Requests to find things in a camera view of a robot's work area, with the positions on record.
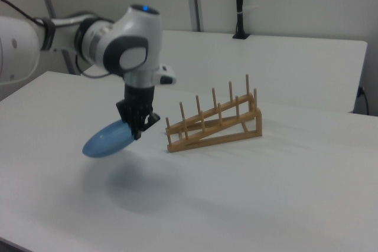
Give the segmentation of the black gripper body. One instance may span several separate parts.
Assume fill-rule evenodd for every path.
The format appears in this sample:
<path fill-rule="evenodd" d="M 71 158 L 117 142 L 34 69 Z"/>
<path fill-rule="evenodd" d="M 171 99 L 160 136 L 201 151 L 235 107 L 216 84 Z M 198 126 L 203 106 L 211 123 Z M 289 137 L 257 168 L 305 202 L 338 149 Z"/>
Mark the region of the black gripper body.
<path fill-rule="evenodd" d="M 125 111 L 127 115 L 147 116 L 153 111 L 155 87 L 137 88 L 125 85 Z"/>

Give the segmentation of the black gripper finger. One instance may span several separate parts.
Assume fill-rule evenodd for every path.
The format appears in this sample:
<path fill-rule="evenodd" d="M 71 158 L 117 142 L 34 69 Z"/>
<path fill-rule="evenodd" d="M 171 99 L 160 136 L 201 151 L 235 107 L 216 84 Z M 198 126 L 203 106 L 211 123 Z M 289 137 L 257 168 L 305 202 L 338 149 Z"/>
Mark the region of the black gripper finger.
<path fill-rule="evenodd" d="M 124 123 L 131 125 L 132 123 L 132 107 L 126 100 L 121 100 L 116 103 L 120 118 Z"/>
<path fill-rule="evenodd" d="M 154 112 L 150 112 L 148 114 L 138 114 L 135 119 L 134 139 L 138 140 L 141 137 L 142 132 L 149 129 L 159 120 L 160 116 Z"/>

